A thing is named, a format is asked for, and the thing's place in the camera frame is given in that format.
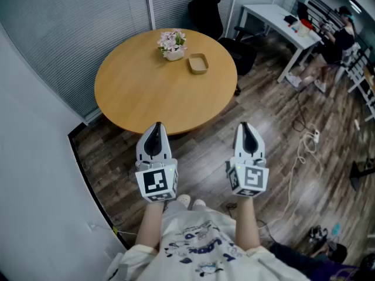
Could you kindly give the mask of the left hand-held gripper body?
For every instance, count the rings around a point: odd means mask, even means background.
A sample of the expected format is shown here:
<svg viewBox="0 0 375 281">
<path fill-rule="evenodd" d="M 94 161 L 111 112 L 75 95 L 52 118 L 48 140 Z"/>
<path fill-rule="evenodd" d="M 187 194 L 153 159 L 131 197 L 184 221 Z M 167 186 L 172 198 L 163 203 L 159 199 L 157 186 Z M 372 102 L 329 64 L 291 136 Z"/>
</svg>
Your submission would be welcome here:
<svg viewBox="0 0 375 281">
<path fill-rule="evenodd" d="M 171 200 L 176 197 L 178 185 L 178 161 L 166 159 L 137 160 L 137 179 L 141 196 L 149 203 Z"/>
</svg>

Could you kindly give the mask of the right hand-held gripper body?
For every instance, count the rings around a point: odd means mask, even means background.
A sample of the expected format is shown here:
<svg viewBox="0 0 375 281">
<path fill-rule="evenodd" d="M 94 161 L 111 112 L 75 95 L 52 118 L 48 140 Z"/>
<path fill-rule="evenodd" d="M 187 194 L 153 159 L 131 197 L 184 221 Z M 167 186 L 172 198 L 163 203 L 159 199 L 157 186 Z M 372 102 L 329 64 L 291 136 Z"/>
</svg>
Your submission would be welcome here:
<svg viewBox="0 0 375 281">
<path fill-rule="evenodd" d="M 240 159 L 232 157 L 226 162 L 226 174 L 232 194 L 242 197 L 256 197 L 267 189 L 269 169 L 266 160 Z"/>
</svg>

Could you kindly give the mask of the beige rectangular tray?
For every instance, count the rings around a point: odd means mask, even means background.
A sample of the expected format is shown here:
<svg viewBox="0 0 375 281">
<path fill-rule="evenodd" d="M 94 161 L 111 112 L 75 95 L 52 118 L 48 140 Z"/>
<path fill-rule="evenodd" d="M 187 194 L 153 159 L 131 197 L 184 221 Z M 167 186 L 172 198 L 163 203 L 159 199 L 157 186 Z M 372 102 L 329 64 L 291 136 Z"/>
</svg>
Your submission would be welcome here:
<svg viewBox="0 0 375 281">
<path fill-rule="evenodd" d="M 206 56 L 203 53 L 193 53 L 188 57 L 188 63 L 192 74 L 205 74 L 209 68 Z"/>
</svg>

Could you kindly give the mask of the person's right forearm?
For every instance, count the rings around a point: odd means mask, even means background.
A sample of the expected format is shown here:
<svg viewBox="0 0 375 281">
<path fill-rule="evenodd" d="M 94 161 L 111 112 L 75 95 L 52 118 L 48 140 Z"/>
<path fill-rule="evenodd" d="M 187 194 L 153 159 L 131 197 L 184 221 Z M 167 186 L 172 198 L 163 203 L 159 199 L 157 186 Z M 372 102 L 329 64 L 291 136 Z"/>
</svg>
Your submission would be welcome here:
<svg viewBox="0 0 375 281">
<path fill-rule="evenodd" d="M 235 243 L 244 251 L 261 245 L 252 197 L 237 199 Z"/>
</svg>

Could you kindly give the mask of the person's left forearm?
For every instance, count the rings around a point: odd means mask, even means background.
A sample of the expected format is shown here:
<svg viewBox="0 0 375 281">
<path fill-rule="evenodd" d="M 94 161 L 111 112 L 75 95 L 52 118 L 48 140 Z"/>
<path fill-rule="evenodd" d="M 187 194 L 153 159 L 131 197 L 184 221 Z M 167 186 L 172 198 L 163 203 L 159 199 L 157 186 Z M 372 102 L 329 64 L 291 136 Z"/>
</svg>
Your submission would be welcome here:
<svg viewBox="0 0 375 281">
<path fill-rule="evenodd" d="M 136 245 L 159 249 L 164 202 L 147 204 L 138 230 Z"/>
</svg>

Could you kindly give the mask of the round wooden table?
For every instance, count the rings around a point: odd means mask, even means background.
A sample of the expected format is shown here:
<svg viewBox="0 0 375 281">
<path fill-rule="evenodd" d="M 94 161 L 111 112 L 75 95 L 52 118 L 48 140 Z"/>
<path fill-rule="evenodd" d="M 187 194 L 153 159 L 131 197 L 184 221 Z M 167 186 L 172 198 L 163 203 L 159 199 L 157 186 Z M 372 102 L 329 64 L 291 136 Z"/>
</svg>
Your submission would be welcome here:
<svg viewBox="0 0 375 281">
<path fill-rule="evenodd" d="M 157 29 L 127 39 L 97 72 L 97 105 L 122 129 L 143 133 L 161 122 L 170 135 L 191 131 L 218 115 L 234 95 L 236 66 L 219 42 L 187 29 L 184 57 L 169 61 L 158 49 L 161 33 Z M 205 74 L 192 74 L 188 57 L 193 53 L 206 56 Z"/>
</svg>

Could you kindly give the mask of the black and white gadget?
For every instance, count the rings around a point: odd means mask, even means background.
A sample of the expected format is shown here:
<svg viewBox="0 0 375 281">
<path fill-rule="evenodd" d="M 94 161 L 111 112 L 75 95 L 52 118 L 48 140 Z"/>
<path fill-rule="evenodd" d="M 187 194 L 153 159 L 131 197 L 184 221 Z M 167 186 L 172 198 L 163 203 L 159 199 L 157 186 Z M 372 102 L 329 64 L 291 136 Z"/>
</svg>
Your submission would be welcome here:
<svg viewBox="0 0 375 281">
<path fill-rule="evenodd" d="M 322 228 L 320 225 L 311 227 L 308 233 L 308 240 L 310 243 L 317 243 L 324 240 L 328 235 L 328 229 Z"/>
</svg>

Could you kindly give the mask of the cream printed shirt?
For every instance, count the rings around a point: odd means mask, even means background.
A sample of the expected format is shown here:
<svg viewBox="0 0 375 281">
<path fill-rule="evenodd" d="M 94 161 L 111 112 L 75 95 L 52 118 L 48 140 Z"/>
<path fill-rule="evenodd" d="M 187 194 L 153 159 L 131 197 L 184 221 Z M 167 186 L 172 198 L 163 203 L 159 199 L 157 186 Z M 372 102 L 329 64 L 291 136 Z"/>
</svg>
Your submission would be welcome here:
<svg viewBox="0 0 375 281">
<path fill-rule="evenodd" d="M 164 205 L 159 249 L 136 245 L 119 253 L 104 281 L 309 281 L 260 245 L 235 243 L 236 219 L 176 200 Z"/>
</svg>

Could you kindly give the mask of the pink flowers in white pot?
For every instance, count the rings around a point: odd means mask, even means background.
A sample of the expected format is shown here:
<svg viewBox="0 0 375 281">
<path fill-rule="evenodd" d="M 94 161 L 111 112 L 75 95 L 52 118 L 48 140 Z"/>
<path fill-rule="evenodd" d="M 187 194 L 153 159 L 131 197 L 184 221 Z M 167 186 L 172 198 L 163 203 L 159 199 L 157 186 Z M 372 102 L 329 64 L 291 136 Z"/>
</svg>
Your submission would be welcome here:
<svg viewBox="0 0 375 281">
<path fill-rule="evenodd" d="M 187 49 L 186 35 L 182 32 L 182 29 L 162 32 L 157 44 L 163 57 L 169 61 L 182 59 Z"/>
</svg>

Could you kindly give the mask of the black stand base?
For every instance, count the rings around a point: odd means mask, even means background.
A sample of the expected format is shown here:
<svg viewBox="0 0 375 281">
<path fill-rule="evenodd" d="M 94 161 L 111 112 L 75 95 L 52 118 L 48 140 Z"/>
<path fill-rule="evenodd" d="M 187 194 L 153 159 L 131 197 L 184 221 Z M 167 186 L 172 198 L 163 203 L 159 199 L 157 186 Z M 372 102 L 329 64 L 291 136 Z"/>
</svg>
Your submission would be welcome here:
<svg viewBox="0 0 375 281">
<path fill-rule="evenodd" d="M 350 171 L 350 184 L 355 192 L 359 190 L 360 187 L 360 178 L 375 173 L 375 166 L 369 169 L 365 169 L 364 171 L 360 171 L 358 165 L 355 161 L 352 163 L 352 168 Z"/>
</svg>

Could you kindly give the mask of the white slatted rack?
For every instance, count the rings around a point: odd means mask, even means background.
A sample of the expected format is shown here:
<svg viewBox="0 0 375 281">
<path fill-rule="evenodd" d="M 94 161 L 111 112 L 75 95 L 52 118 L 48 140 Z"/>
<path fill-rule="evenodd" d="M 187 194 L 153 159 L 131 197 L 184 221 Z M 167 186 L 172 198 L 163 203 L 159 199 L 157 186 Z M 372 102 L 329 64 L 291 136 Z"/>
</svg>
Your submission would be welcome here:
<svg viewBox="0 0 375 281">
<path fill-rule="evenodd" d="M 340 66 L 335 75 L 335 85 L 338 85 L 344 75 L 347 75 L 353 82 L 348 89 L 348 93 L 359 90 L 366 107 L 370 111 L 363 122 L 375 120 L 375 63 L 370 61 L 370 55 L 375 52 L 373 46 L 369 46 L 365 51 L 358 49 L 357 54 L 351 55 L 347 66 Z"/>
</svg>

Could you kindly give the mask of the jar with red lid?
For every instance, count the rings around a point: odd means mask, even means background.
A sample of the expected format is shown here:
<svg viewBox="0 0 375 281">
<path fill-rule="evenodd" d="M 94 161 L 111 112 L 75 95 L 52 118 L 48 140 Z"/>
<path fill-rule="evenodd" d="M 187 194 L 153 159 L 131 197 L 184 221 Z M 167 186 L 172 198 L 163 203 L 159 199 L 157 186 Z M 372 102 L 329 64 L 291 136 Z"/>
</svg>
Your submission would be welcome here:
<svg viewBox="0 0 375 281">
<path fill-rule="evenodd" d="M 299 21 L 297 34 L 300 37 L 306 37 L 309 35 L 312 29 L 313 29 L 313 26 L 309 20 L 301 19 Z"/>
</svg>

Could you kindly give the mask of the black office chair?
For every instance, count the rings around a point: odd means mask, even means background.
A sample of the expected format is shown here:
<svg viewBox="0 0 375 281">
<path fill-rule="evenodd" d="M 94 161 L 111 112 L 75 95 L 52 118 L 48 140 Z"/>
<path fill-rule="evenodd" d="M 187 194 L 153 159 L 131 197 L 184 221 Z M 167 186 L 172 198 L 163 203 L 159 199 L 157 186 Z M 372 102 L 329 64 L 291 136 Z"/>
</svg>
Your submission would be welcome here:
<svg viewBox="0 0 375 281">
<path fill-rule="evenodd" d="M 188 3 L 188 13 L 197 30 L 219 42 L 232 56 L 237 74 L 244 76 L 250 72 L 255 62 L 257 51 L 241 40 L 253 33 L 247 28 L 236 26 L 235 39 L 223 37 L 224 27 L 221 22 L 218 4 L 221 0 L 192 0 Z"/>
</svg>

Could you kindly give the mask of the white desk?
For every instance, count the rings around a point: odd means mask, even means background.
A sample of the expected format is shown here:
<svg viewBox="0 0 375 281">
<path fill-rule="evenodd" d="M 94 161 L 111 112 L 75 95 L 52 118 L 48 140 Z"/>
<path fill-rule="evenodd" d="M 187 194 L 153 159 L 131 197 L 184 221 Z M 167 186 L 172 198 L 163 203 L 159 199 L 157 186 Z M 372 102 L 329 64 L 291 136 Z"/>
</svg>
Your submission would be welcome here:
<svg viewBox="0 0 375 281">
<path fill-rule="evenodd" d="M 248 15 L 252 15 L 261 20 L 265 25 L 277 31 L 281 36 L 296 47 L 295 53 L 278 77 L 278 83 L 281 83 L 284 80 L 285 76 L 289 73 L 290 69 L 292 69 L 298 57 L 304 50 L 307 50 L 307 54 L 299 63 L 301 66 L 311 54 L 313 48 L 321 41 L 321 37 L 313 30 L 304 37 L 298 35 L 291 27 L 288 26 L 287 22 L 284 21 L 284 18 L 291 14 L 277 4 L 243 5 L 240 27 L 245 27 Z"/>
</svg>

